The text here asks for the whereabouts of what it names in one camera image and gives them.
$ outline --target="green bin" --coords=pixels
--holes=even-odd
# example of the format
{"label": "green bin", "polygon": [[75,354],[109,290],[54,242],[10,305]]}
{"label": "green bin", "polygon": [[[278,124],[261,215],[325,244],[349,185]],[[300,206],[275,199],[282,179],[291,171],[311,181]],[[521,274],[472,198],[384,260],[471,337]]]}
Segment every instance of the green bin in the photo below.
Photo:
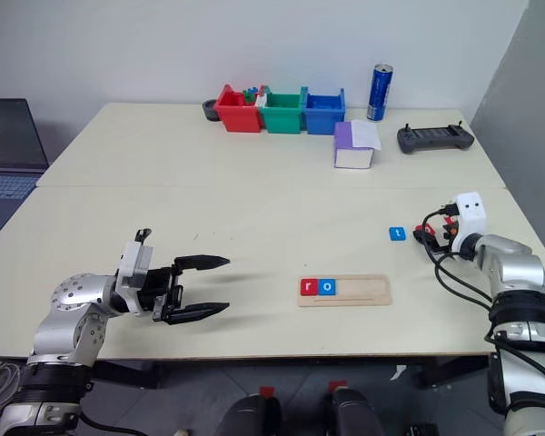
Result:
{"label": "green bin", "polygon": [[300,94],[275,94],[268,86],[266,104],[260,106],[264,125],[270,134],[299,134],[303,128],[302,109],[307,88],[302,87]]}

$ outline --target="game controller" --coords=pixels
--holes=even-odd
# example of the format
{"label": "game controller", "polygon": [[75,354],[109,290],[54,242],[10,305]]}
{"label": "game controller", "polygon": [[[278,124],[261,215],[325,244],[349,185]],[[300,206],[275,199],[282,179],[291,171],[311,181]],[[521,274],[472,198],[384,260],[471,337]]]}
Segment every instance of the game controller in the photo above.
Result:
{"label": "game controller", "polygon": [[426,129],[411,129],[407,124],[398,131],[398,144],[404,153],[415,150],[431,150],[437,148],[458,147],[461,150],[469,148],[474,142],[474,136],[458,124],[448,127],[432,127]]}

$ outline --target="blue can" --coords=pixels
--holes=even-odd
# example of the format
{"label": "blue can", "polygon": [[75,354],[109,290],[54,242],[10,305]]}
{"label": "blue can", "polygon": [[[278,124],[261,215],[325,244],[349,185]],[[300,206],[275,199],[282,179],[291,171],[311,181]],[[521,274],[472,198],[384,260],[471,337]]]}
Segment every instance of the blue can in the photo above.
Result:
{"label": "blue can", "polygon": [[385,106],[388,103],[393,68],[386,64],[377,64],[373,68],[370,103],[367,107],[367,117],[372,121],[381,121],[385,116]]}

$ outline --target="white table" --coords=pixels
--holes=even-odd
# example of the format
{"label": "white table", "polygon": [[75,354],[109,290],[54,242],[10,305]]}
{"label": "white table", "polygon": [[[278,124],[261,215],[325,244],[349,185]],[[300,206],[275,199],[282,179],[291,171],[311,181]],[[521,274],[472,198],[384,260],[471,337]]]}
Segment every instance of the white table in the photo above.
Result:
{"label": "white table", "polygon": [[[362,109],[347,113],[364,117]],[[332,136],[228,133],[222,123],[207,121],[199,104],[108,104],[38,185],[504,187],[478,141],[466,152],[400,151],[396,134],[406,123],[439,127],[462,119],[455,109],[391,109],[377,124],[382,151],[374,154],[372,169],[351,171],[332,167]]]}
{"label": "white table", "polygon": [[[0,232],[0,355],[26,356],[49,296],[76,273],[114,273],[126,240],[151,227],[152,267],[218,254],[218,270],[185,272],[183,302],[230,302],[201,322],[168,326],[125,315],[109,322],[101,358],[476,354],[485,312],[446,291],[409,233],[460,190],[212,187],[42,187]],[[480,189],[488,230],[545,249],[509,192]],[[488,290],[471,264],[454,271]],[[393,304],[300,308],[302,275],[384,273]]]}

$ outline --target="red bin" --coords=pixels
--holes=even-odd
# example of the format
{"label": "red bin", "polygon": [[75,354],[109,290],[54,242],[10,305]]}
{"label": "red bin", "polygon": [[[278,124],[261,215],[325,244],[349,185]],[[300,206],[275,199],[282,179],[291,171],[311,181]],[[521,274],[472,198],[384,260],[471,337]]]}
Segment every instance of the red bin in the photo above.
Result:
{"label": "red bin", "polygon": [[243,93],[235,92],[229,84],[224,85],[214,109],[228,132],[259,133],[264,127],[254,102],[247,103]]}

